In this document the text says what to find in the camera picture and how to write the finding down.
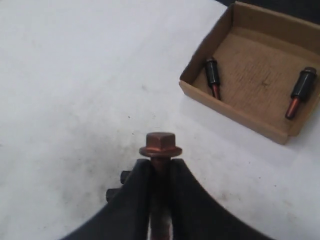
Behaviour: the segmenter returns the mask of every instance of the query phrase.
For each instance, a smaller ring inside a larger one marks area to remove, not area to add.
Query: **bolt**
[[[169,183],[166,173],[171,157],[180,155],[182,149],[176,146],[173,133],[151,132],[146,135],[146,146],[141,147],[139,152],[150,157],[156,172],[150,213],[151,240],[170,239]]]
[[[170,132],[151,132],[146,135],[146,146],[141,147],[140,154],[150,158],[171,158],[182,153],[176,146],[176,136]]]

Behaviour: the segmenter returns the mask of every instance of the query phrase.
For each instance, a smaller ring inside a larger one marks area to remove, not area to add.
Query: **white surface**
[[[180,73],[225,7],[211,0],[0,2],[0,239],[55,240],[120,185],[152,131],[233,214],[320,239],[320,112],[281,146],[189,99]]]

